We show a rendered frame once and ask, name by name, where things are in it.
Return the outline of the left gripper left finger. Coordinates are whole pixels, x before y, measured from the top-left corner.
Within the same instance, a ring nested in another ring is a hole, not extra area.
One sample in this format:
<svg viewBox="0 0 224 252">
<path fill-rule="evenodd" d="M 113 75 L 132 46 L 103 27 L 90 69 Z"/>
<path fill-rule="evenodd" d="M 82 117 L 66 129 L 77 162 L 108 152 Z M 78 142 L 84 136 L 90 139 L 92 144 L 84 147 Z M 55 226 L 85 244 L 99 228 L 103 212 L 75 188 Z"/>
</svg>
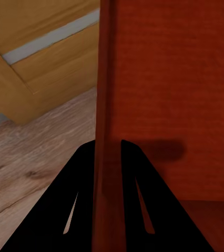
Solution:
<svg viewBox="0 0 224 252">
<path fill-rule="evenodd" d="M 95 140 L 76 150 L 0 252 L 91 252 L 94 163 Z"/>
</svg>

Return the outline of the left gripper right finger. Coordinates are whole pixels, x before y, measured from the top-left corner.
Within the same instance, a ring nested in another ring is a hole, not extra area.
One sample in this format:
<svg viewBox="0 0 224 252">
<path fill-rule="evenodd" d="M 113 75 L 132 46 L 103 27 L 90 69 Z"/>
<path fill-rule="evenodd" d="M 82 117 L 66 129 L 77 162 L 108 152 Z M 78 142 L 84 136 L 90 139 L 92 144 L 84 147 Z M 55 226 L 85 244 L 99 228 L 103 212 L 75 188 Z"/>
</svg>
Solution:
<svg viewBox="0 0 224 252">
<path fill-rule="evenodd" d="M 141 148 L 121 141 L 127 252 L 215 252 Z M 136 180 L 155 234 L 145 229 Z"/>
</svg>

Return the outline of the storage box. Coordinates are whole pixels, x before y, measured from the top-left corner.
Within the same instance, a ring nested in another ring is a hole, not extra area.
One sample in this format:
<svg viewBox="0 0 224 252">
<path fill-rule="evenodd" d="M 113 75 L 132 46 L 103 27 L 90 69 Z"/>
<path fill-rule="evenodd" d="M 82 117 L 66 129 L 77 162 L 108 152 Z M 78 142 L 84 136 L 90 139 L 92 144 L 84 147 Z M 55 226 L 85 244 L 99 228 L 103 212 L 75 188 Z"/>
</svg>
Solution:
<svg viewBox="0 0 224 252">
<path fill-rule="evenodd" d="M 100 0 L 91 252 L 127 252 L 122 140 L 224 252 L 224 0 Z"/>
</svg>

